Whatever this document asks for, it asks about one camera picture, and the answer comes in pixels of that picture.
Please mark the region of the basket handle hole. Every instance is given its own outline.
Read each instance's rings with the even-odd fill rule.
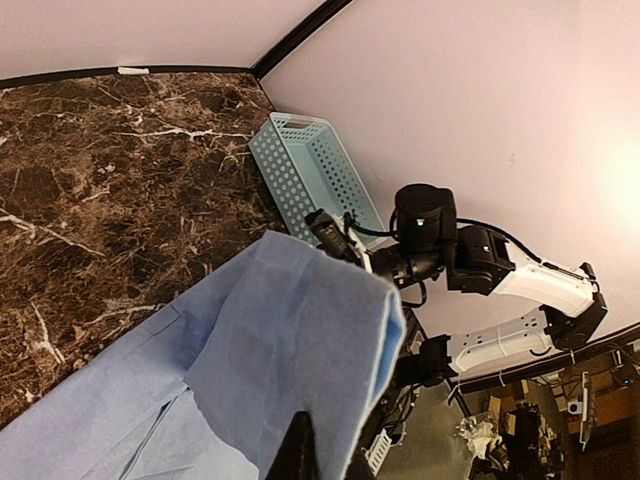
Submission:
[[[304,130],[313,123],[312,120],[289,120],[285,123],[284,128],[293,128],[296,130]]]

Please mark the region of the cloth fold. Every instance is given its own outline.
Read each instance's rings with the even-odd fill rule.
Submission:
[[[307,410],[340,479],[403,336],[391,285],[268,232],[0,431],[0,477],[253,480]]]

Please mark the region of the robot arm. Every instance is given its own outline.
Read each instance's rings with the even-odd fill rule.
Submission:
[[[544,355],[552,347],[584,346],[607,313],[588,263],[569,269],[541,259],[508,233],[456,217],[450,190],[414,184],[395,198],[391,232],[397,243],[368,252],[345,222],[322,210],[307,224],[327,254],[366,268],[398,288],[447,275],[447,288],[482,295],[516,295],[541,307],[482,331],[423,342],[420,354],[398,361],[397,385],[435,385],[477,365],[522,352]],[[471,225],[457,228],[458,223]]]

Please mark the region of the perforated basket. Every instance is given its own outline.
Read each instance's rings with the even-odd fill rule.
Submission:
[[[249,148],[291,235],[316,245],[304,217],[319,208],[338,216],[354,211],[359,224],[382,230],[369,194],[326,120],[272,113]],[[360,237],[367,246],[379,242]]]

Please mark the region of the brown marble countertop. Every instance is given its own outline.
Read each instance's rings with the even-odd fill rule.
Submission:
[[[163,304],[284,231],[245,74],[0,91],[0,428]]]

